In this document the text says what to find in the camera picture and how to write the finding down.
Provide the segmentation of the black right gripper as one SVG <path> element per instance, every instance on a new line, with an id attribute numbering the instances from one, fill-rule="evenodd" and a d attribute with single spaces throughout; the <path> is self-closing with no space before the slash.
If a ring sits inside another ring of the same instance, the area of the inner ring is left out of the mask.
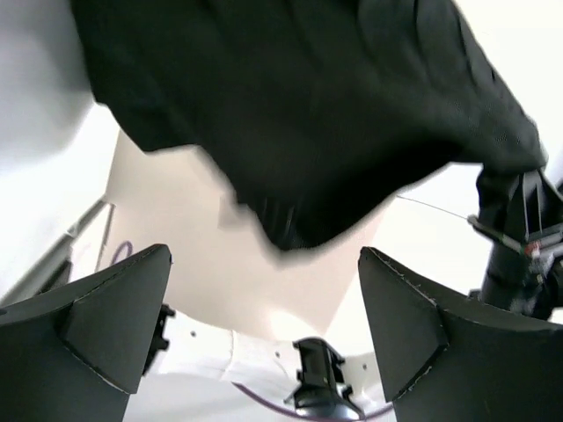
<path id="1" fill-rule="evenodd" d="M 562 306 L 562 194 L 542 171 L 520 176 L 494 225 L 483 214 L 468 223 L 493 242 L 480 289 L 471 298 L 506 311 L 548 319 Z"/>

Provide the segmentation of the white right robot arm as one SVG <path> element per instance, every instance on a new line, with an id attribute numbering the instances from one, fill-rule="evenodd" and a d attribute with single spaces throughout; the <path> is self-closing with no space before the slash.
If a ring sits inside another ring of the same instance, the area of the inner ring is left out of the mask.
<path id="1" fill-rule="evenodd" d="M 482 286 L 462 295 L 381 251 L 358 262 L 375 350 L 342 356 L 322 338 L 248 337 L 163 306 L 151 374 L 199 375 L 261 389 L 296 415 L 362 420 L 391 404 L 400 421 L 562 418 L 562 189 L 533 171 L 513 180 Z"/>

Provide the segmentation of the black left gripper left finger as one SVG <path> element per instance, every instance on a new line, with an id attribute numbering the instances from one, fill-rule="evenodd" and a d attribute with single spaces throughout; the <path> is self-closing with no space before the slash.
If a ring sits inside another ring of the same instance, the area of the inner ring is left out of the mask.
<path id="1" fill-rule="evenodd" d="M 155 244 L 1 310 L 3 422 L 121 421 L 157 353 L 172 265 Z"/>

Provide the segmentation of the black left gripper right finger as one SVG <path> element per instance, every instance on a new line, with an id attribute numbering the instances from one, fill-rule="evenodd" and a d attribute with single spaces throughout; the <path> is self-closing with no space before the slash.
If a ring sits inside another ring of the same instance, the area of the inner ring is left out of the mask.
<path id="1" fill-rule="evenodd" d="M 560 422 L 562 328 L 484 304 L 381 251 L 358 261 L 384 396 L 405 422 Z"/>

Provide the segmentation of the black pleated skirt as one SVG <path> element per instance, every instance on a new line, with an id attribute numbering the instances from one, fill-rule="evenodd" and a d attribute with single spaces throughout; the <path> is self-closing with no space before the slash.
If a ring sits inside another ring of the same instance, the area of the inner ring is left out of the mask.
<path id="1" fill-rule="evenodd" d="M 282 251 L 451 162 L 483 202 L 545 165 L 451 1 L 75 1 L 95 99 L 146 152 L 201 147 Z"/>

